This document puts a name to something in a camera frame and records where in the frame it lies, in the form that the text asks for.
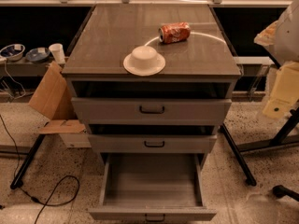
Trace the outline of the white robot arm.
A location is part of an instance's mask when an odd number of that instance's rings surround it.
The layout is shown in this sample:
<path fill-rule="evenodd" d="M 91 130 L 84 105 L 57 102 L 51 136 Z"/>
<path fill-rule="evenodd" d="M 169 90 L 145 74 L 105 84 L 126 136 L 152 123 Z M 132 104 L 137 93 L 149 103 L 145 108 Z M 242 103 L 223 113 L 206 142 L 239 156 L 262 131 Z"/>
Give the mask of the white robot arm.
<path fill-rule="evenodd" d="M 299 100 L 299 0 L 293 0 L 277 21 L 255 36 L 254 42 L 281 65 L 263 109 L 268 118 L 280 119 Z"/>

